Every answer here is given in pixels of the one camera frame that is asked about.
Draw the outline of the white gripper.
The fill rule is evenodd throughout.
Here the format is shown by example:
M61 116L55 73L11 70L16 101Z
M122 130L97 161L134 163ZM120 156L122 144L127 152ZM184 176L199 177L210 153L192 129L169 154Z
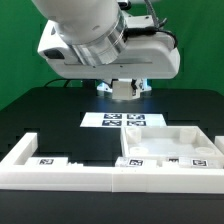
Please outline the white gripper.
M47 59L57 49L64 59ZM64 78L171 79L179 70L175 36L157 28L149 16L121 15L114 29L88 45L69 45L53 21L46 24L38 53Z

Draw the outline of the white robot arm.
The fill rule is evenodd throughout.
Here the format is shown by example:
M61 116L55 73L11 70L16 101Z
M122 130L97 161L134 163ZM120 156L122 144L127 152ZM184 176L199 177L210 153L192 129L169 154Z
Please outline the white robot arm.
M32 0L47 19L38 53L65 78L170 79L180 55L150 0Z

